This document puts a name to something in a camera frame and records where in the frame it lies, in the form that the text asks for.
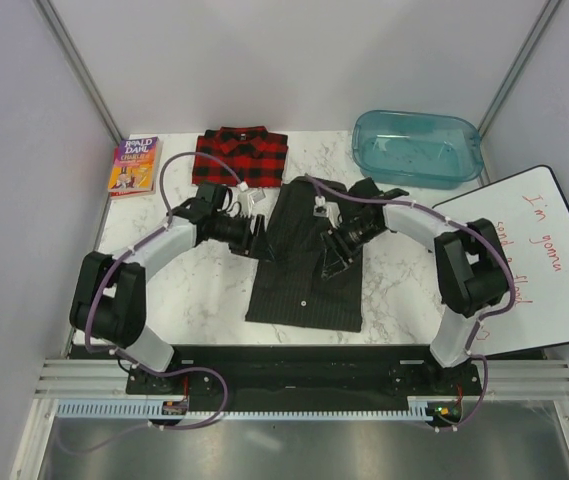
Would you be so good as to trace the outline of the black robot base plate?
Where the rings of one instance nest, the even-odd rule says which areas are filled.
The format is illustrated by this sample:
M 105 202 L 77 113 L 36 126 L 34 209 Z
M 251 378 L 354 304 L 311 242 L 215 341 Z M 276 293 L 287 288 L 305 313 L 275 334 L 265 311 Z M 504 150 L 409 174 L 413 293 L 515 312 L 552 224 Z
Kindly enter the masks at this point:
M 204 410 L 403 409 L 411 396 L 476 396 L 471 362 L 451 386 L 428 392 L 419 371 L 425 346 L 180 346 L 183 375 L 134 372 L 129 395 L 187 395 Z

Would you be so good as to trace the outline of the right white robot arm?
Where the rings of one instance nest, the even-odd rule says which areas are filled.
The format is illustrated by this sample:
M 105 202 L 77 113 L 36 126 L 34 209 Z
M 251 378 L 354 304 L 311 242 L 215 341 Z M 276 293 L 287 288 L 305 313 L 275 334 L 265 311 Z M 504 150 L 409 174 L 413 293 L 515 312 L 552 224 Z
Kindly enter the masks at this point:
M 494 224 L 486 218 L 457 222 L 401 188 L 380 190 L 370 178 L 347 192 L 310 181 L 314 213 L 330 221 L 314 272 L 323 285 L 339 288 L 360 278 L 365 245 L 387 232 L 403 234 L 433 254 L 445 310 L 419 379 L 430 393 L 447 392 L 474 358 L 472 345 L 484 320 L 515 303 L 514 277 Z

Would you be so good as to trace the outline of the dark pinstriped long sleeve shirt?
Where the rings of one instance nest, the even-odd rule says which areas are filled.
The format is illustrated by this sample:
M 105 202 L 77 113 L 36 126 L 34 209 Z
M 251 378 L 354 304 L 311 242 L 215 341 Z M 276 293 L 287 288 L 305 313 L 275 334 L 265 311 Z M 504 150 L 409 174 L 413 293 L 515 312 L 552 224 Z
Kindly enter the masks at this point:
M 258 263 L 245 320 L 359 333 L 362 259 L 328 280 L 321 277 L 321 234 L 330 221 L 314 216 L 314 206 L 314 186 L 306 178 L 281 187 L 266 227 L 275 259 Z

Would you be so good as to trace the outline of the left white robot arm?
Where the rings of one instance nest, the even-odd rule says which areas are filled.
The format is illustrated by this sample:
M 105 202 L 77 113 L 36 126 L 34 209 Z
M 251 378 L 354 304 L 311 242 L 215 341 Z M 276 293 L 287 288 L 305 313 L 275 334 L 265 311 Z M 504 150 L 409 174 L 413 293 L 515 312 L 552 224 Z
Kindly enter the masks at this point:
M 70 325 L 91 340 L 108 341 L 110 350 L 148 373 L 149 382 L 162 393 L 172 393 L 183 382 L 175 347 L 147 325 L 147 284 L 178 256 L 206 241 L 228 246 L 231 253 L 273 260 L 266 238 L 265 216 L 253 207 L 264 192 L 238 185 L 205 182 L 196 194 L 167 208 L 164 220 L 133 245 L 116 253 L 92 251 L 81 264 L 71 303 Z

